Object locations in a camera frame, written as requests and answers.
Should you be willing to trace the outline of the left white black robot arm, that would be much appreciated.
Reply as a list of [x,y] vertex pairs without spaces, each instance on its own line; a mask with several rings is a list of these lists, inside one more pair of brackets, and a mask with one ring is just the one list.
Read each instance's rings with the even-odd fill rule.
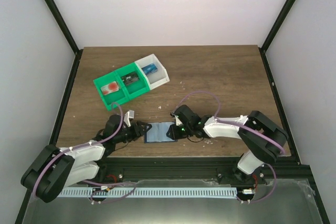
[[117,144],[136,141],[151,128],[151,124],[134,121],[130,116],[112,115],[105,127],[84,144],[62,148],[54,144],[45,146],[24,172],[20,183],[45,203],[53,201],[64,188],[84,180],[102,184],[107,170],[97,162],[114,152]]

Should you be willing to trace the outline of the blue leather card holder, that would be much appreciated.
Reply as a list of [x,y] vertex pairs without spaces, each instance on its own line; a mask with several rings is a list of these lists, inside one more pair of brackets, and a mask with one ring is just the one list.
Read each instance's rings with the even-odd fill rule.
[[161,123],[150,123],[151,128],[146,132],[144,136],[144,143],[170,143],[176,142],[166,136],[169,128],[173,125],[173,122],[161,122]]

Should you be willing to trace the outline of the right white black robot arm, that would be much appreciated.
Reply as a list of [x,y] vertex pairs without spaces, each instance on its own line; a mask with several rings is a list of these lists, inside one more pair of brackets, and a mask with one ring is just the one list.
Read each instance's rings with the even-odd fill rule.
[[193,136],[201,139],[228,137],[245,143],[248,151],[226,172],[229,181],[235,183],[244,184],[259,167],[274,164],[285,153],[284,145],[289,138],[285,130],[260,111],[236,118],[200,117],[184,104],[171,116],[175,123],[169,126],[166,136],[172,140]]

